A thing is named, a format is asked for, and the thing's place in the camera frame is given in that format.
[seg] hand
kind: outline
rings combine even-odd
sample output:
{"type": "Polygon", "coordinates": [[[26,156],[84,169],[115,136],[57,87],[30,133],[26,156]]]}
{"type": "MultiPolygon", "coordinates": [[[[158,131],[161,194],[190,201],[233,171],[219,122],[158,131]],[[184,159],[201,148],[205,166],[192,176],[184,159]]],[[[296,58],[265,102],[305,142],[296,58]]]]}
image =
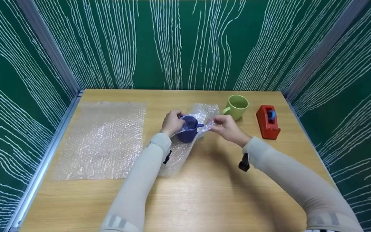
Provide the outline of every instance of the hand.
{"type": "Polygon", "coordinates": [[[179,117],[183,116],[180,110],[172,110],[166,116],[164,121],[162,122],[161,126],[161,133],[165,133],[168,137],[172,137],[177,131],[179,131],[185,121],[183,119],[179,119],[179,117]]]}
{"type": "Polygon", "coordinates": [[[214,120],[218,125],[213,126],[210,131],[221,135],[225,140],[234,142],[240,147],[244,147],[252,139],[237,126],[230,115],[216,115],[209,119],[209,121],[211,120],[214,120]]]}

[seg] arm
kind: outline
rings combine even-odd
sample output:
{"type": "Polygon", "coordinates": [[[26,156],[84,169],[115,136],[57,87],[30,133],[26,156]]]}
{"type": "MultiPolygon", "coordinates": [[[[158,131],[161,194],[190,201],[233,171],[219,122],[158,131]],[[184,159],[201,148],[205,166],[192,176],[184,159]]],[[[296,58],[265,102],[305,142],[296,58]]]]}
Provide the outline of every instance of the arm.
{"type": "Polygon", "coordinates": [[[217,124],[211,131],[232,141],[248,154],[248,161],[261,170],[305,210],[308,229],[362,232],[349,204],[315,172],[256,137],[240,130],[229,115],[212,118],[217,124]]]}
{"type": "Polygon", "coordinates": [[[181,129],[180,111],[171,111],[160,133],[140,153],[101,225],[101,232],[140,232],[144,227],[147,196],[156,180],[161,163],[171,146],[170,137],[181,129]]]}

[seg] blue mug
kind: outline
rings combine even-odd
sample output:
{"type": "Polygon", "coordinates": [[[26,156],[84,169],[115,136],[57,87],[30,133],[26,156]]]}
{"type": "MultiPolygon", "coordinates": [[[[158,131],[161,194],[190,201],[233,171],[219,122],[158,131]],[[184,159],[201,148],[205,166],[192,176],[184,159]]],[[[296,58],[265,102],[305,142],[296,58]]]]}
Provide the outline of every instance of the blue mug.
{"type": "Polygon", "coordinates": [[[180,119],[185,121],[183,132],[177,134],[178,139],[184,143],[191,143],[197,135],[197,128],[203,127],[204,124],[199,124],[197,119],[191,115],[184,115],[180,119]]]}

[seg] metal frame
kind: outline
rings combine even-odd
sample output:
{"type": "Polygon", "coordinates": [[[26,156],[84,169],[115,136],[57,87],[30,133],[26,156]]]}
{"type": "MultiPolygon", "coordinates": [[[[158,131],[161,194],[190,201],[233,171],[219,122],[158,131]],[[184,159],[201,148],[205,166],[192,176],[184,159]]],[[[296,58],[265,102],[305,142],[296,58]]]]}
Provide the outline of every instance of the metal frame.
{"type": "Polygon", "coordinates": [[[61,78],[64,80],[72,94],[77,95],[81,90],[81,87],[78,85],[74,75],[65,62],[65,59],[45,24],[44,19],[41,17],[40,11],[38,10],[34,0],[16,0],[16,3],[21,8],[33,31],[45,48],[46,53],[58,70],[61,78]]]}
{"type": "MultiPolygon", "coordinates": [[[[296,112],[291,107],[290,101],[297,91],[306,83],[310,78],[313,71],[321,64],[326,55],[329,53],[331,48],[336,44],[338,39],[343,35],[347,28],[352,24],[354,19],[358,14],[365,8],[366,4],[370,0],[352,0],[346,9],[342,12],[339,19],[330,29],[330,31],[322,39],[321,43],[315,49],[313,54],[310,56],[308,61],[305,63],[305,66],[299,72],[299,74],[294,79],[293,83],[290,85],[288,90],[284,93],[287,103],[289,104],[291,110],[296,116],[300,126],[307,135],[307,132],[304,130],[300,119],[297,117],[296,112]]],[[[29,24],[31,25],[33,31],[37,35],[41,44],[45,48],[48,56],[53,62],[56,69],[59,71],[61,78],[63,78],[65,84],[68,86],[70,91],[75,95],[70,106],[68,107],[63,119],[61,120],[56,132],[53,135],[53,138],[50,142],[50,145],[41,160],[40,165],[35,172],[32,180],[30,181],[27,189],[24,192],[24,195],[15,210],[11,220],[9,221],[4,232],[17,232],[19,231],[22,222],[25,219],[25,216],[31,206],[32,201],[38,191],[38,188],[43,180],[45,173],[50,165],[50,162],[56,152],[56,149],[63,137],[65,130],[74,114],[78,102],[81,99],[82,93],[84,90],[81,90],[81,86],[78,85],[74,75],[72,74],[69,66],[67,65],[62,52],[60,51],[56,41],[53,39],[51,32],[49,31],[44,19],[41,17],[38,7],[36,6],[34,0],[16,0],[18,6],[21,8],[23,14],[27,18],[29,24]]]]}
{"type": "Polygon", "coordinates": [[[347,28],[349,28],[352,22],[358,17],[359,13],[362,12],[369,2],[370,0],[352,0],[349,3],[330,31],[328,31],[328,33],[321,40],[320,44],[307,60],[303,68],[294,78],[294,81],[291,83],[288,90],[283,93],[287,101],[293,100],[300,88],[307,82],[308,79],[310,79],[313,72],[323,62],[331,48],[342,37],[347,28]]]}
{"type": "Polygon", "coordinates": [[[41,181],[44,179],[45,173],[50,166],[50,162],[56,152],[61,138],[63,137],[65,130],[71,121],[72,115],[77,108],[77,105],[81,99],[81,92],[82,91],[80,91],[78,95],[75,96],[74,99],[71,101],[71,104],[69,105],[65,115],[63,116],[60,124],[58,125],[58,128],[56,129],[52,137],[52,140],[47,148],[47,151],[44,154],[44,157],[41,159],[41,163],[35,171],[35,175],[29,182],[22,199],[19,202],[18,207],[16,208],[8,225],[4,229],[4,232],[19,231],[19,228],[21,227],[22,222],[24,221],[25,216],[28,213],[29,207],[34,200],[38,188],[40,187],[41,181]]]}

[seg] bubble wrap sheet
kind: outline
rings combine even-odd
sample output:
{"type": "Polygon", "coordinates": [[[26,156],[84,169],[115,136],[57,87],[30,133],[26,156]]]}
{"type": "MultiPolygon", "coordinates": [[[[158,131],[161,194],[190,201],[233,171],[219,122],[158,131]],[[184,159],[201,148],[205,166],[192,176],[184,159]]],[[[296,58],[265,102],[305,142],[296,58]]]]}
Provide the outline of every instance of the bubble wrap sheet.
{"type": "Polygon", "coordinates": [[[84,101],[79,108],[63,138],[53,179],[126,177],[143,147],[146,104],[84,101]]]}
{"type": "MultiPolygon", "coordinates": [[[[209,120],[214,115],[218,115],[219,113],[220,112],[218,109],[218,105],[196,103],[194,104],[190,115],[195,117],[198,120],[198,123],[205,124],[207,120],[209,120]]],[[[183,143],[178,140],[176,135],[174,135],[174,137],[171,138],[172,153],[170,155],[170,160],[167,162],[167,164],[161,165],[159,176],[168,177],[178,173],[181,169],[181,166],[183,166],[188,155],[190,154],[194,143],[197,141],[197,139],[203,137],[205,132],[210,130],[213,125],[215,125],[215,123],[211,121],[210,123],[205,124],[205,126],[198,128],[198,133],[191,143],[183,143]]]]}

